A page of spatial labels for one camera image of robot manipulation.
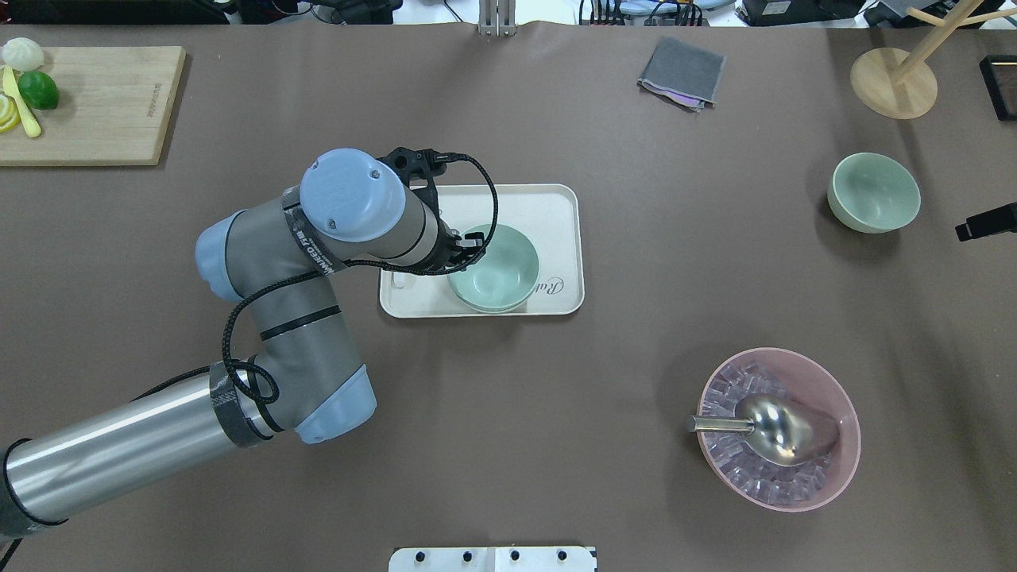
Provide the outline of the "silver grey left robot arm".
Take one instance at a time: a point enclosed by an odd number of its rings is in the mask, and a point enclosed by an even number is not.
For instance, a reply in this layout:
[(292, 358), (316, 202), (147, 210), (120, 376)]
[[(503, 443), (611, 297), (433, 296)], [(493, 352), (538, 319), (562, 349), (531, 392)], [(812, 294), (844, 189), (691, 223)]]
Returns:
[(277, 199), (201, 233), (194, 258), (234, 308), (221, 357), (120, 406), (2, 456), (2, 540), (251, 448), (284, 431), (319, 444), (377, 408), (331, 274), (374, 267), (417, 276), (465, 270), (492, 231), (460, 234), (439, 213), (435, 177), (465, 153), (334, 149)]

